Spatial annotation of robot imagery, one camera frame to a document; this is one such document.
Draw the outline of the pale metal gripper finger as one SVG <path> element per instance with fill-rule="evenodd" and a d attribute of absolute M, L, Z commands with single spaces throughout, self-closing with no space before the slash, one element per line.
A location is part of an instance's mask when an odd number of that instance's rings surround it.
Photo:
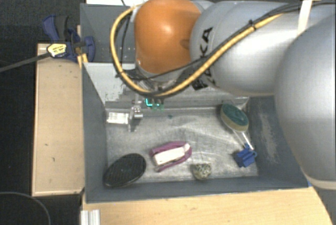
<path fill-rule="evenodd" d="M 130 109 L 128 117 L 128 130 L 129 132 L 135 132 L 140 122 L 143 119 L 143 112 L 139 105 L 135 105 Z"/>

